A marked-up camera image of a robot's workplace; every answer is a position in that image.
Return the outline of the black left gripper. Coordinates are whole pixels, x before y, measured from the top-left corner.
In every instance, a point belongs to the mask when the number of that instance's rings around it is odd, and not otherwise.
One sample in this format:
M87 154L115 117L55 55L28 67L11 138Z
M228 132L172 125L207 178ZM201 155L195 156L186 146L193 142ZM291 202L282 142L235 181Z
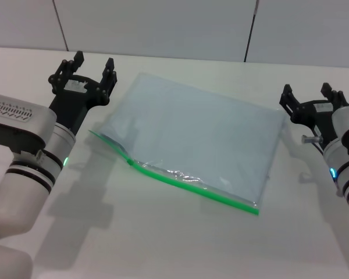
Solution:
M57 77L70 77L84 62L84 54L77 51L72 60L63 60L56 71ZM72 81L84 83L86 92L58 90L49 108L56 113L56 122L76 135L88 111L96 106L106 106L117 83L114 59L109 58L102 72L102 79L96 82L90 78L75 75Z

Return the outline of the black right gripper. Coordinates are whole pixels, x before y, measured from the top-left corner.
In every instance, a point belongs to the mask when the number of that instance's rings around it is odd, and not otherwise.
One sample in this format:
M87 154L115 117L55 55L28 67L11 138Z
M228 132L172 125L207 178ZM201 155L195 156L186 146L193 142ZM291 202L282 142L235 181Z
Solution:
M314 136L322 138L319 146L324 150L331 141L337 138L337 135L332 124L333 112L329 108L324 108L324 111L320 112L320 107L332 104L333 110L337 110L349 106L349 103L346 101L343 91L333 90L329 83L323 83L320 92L328 101L317 100L299 103L293 95L290 85L286 84L279 104L290 116L293 123L308 127Z

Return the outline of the clear green-zip document bag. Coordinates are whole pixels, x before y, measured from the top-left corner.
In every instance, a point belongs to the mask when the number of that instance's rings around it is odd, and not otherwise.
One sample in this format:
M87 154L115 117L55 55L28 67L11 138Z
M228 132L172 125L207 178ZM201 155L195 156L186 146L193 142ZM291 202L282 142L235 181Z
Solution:
M284 119L141 73L95 134L148 177L258 215Z

